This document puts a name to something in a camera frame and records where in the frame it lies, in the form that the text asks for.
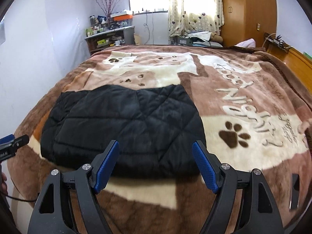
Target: heart pattern curtain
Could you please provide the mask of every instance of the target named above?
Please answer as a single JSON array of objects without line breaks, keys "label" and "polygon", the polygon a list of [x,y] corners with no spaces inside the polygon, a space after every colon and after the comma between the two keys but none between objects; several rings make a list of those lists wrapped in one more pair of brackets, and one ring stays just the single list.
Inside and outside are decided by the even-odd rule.
[{"label": "heart pattern curtain", "polygon": [[220,35],[224,25],[222,0],[169,0],[169,36],[204,30]]}]

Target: brown paw print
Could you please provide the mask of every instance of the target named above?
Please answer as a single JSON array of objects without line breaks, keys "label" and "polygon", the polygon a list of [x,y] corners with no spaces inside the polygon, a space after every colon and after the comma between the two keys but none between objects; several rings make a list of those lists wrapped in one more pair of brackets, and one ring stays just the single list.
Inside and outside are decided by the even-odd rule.
[{"label": "brown paw print", "polygon": [[250,135],[247,133],[238,134],[238,132],[241,131],[242,129],[240,124],[235,124],[233,126],[231,122],[227,121],[225,123],[225,127],[227,128],[227,131],[226,130],[219,131],[219,136],[227,144],[227,146],[229,146],[230,148],[236,148],[239,143],[244,148],[248,147],[247,142],[239,140],[239,138],[242,138],[243,140],[250,139]]},{"label": "brown paw print", "polygon": [[108,61],[110,61],[110,63],[113,63],[113,62],[119,62],[120,60],[122,60],[122,58],[118,58],[118,59],[112,58],[112,59],[109,59]]}]

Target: wooden wardrobe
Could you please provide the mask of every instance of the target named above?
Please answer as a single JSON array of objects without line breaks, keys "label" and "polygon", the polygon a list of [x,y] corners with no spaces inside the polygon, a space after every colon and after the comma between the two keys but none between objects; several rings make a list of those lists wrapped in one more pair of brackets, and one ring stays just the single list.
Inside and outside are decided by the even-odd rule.
[{"label": "wooden wardrobe", "polygon": [[223,12],[223,46],[233,46],[244,40],[254,39],[256,47],[261,47],[265,32],[276,33],[276,0],[223,0]]}]

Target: brown blanket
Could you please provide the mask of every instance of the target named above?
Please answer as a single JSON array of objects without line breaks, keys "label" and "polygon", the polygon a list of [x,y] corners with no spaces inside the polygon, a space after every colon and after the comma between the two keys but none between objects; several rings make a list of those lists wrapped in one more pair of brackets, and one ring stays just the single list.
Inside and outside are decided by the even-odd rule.
[{"label": "brown blanket", "polygon": [[[15,132],[30,143],[8,161],[11,178],[26,199],[36,198],[55,168],[40,154],[44,122],[62,91],[105,84],[131,89],[182,84],[202,118],[207,149],[237,170],[263,170],[283,224],[300,215],[312,178],[309,129],[312,97],[284,63],[243,48],[125,46],[106,49],[68,73],[30,111]],[[299,209],[289,211],[291,174],[300,175]],[[227,233],[234,229],[238,192]],[[73,208],[85,233],[76,196]],[[199,233],[214,201],[200,176],[181,180],[111,178],[98,195],[114,233]]]}]

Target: wooden headboard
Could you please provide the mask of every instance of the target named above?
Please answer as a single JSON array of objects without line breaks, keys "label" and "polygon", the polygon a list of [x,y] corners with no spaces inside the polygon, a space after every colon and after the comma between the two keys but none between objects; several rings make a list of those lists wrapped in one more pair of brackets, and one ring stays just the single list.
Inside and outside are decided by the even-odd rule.
[{"label": "wooden headboard", "polygon": [[267,52],[283,61],[312,94],[312,60],[294,48],[290,48],[286,53],[272,44],[269,45]]}]

